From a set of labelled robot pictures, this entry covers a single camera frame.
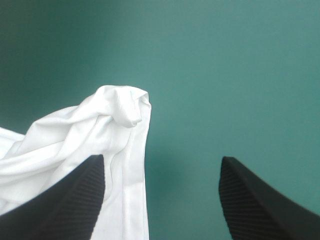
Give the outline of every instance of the ribbed texture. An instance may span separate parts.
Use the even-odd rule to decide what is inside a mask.
[[[222,161],[220,201],[232,239],[293,240],[257,201],[227,161]]]
[[[103,158],[95,161],[77,180],[33,240],[89,240],[105,192]]]

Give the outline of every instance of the teal background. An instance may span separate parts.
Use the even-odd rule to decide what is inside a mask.
[[[320,1],[0,3],[0,126],[147,90],[151,240],[230,240],[222,156],[320,214]]]

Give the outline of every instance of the wrinkled fabric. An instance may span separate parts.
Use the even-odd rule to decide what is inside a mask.
[[[103,154],[105,195],[91,240],[148,240],[145,145],[151,105],[131,86],[100,87],[78,106],[0,128],[0,214],[42,193],[90,155]]]

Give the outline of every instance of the green surface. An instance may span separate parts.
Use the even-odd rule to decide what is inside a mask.
[[[101,85],[152,103],[151,240],[230,240],[221,158],[320,214],[320,1],[0,3],[0,126],[25,133]]]

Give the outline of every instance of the white cloth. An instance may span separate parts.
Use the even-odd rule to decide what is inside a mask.
[[[151,105],[131,86],[100,87],[78,106],[35,121],[26,135],[0,128],[0,214],[103,154],[105,195],[91,240],[148,240],[145,145]]]

